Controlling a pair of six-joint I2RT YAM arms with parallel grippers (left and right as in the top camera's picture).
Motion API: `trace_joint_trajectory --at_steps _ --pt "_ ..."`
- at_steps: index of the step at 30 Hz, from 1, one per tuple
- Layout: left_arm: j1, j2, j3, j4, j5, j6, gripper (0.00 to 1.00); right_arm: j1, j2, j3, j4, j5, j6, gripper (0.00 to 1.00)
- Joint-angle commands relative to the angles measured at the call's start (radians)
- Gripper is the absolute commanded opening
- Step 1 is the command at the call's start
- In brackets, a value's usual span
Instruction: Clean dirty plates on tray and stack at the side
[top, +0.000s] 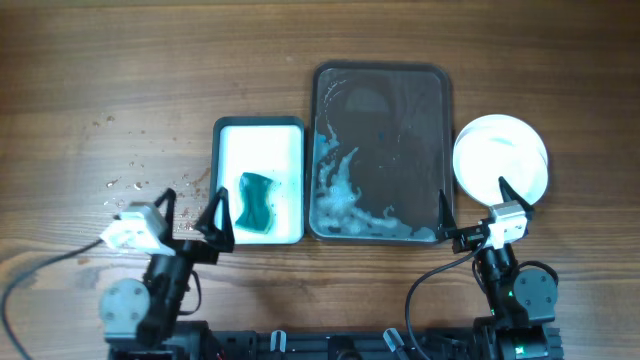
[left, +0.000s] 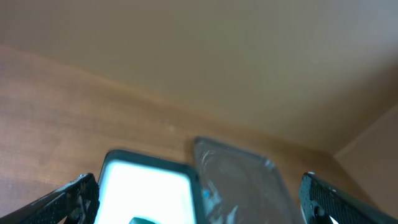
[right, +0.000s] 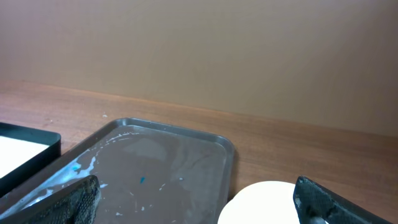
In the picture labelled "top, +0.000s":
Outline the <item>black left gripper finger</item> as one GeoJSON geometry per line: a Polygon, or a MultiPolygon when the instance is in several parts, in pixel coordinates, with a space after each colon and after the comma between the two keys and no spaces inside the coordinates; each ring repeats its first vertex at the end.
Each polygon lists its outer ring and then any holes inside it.
{"type": "Polygon", "coordinates": [[[162,205],[166,206],[164,220],[167,224],[167,228],[164,233],[161,235],[161,240],[172,240],[173,239],[173,225],[174,225],[174,215],[175,215],[175,201],[176,201],[176,192],[167,188],[155,201],[154,205],[160,209],[162,205]]]}
{"type": "Polygon", "coordinates": [[[214,250],[232,253],[235,237],[230,216],[228,190],[221,187],[213,196],[194,229],[203,235],[204,241],[214,250]]]}

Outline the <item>green yellow sponge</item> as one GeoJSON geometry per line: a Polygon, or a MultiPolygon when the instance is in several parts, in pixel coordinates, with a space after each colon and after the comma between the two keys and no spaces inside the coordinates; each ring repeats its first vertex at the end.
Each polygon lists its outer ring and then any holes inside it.
{"type": "Polygon", "coordinates": [[[275,182],[263,175],[244,172],[239,181],[242,211],[235,225],[249,232],[266,234],[274,220],[270,193],[275,182]]]}

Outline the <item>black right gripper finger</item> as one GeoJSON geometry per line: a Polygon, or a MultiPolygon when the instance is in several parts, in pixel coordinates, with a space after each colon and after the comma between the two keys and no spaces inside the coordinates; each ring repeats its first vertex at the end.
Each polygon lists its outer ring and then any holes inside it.
{"type": "Polygon", "coordinates": [[[439,191],[438,226],[436,235],[439,240],[447,240],[457,230],[456,221],[451,211],[449,201],[443,190],[439,191]]]}
{"type": "Polygon", "coordinates": [[[532,220],[535,214],[534,207],[520,196],[503,176],[498,178],[498,182],[503,201],[505,203],[516,201],[524,210],[526,218],[528,220],[532,220]]]}

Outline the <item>white plate two blue marks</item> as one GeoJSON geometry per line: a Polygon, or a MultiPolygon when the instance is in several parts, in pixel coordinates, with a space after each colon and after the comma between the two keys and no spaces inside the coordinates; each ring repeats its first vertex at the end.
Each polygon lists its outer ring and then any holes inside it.
{"type": "Polygon", "coordinates": [[[530,204],[546,193],[549,157],[540,135],[526,122],[490,114],[467,124],[453,147],[452,166],[459,186],[476,202],[503,201],[499,179],[530,204]]]}

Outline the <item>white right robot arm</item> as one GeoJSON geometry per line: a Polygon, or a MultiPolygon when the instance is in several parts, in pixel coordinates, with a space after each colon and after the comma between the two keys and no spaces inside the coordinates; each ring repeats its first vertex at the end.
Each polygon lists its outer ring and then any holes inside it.
{"type": "Polygon", "coordinates": [[[512,247],[528,235],[534,207],[505,178],[498,185],[502,202],[465,228],[456,225],[446,195],[439,192],[438,238],[450,240],[455,254],[473,256],[472,273],[491,314],[476,318],[470,328],[439,331],[434,349],[443,359],[562,359],[560,330],[550,325],[558,274],[540,261],[518,261],[512,247]]]}

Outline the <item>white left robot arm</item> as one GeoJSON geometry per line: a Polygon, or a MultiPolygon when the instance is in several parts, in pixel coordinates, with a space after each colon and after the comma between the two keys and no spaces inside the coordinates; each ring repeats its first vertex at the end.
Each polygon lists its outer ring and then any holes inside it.
{"type": "Polygon", "coordinates": [[[222,345],[205,321],[180,321],[191,315],[182,302],[195,282],[194,266],[214,265],[234,250],[229,195],[220,188],[197,220],[202,240],[173,236],[176,193],[168,189],[153,202],[133,202],[100,235],[108,247],[150,256],[140,280],[126,278],[103,293],[99,315],[110,359],[223,359],[222,345]]]}

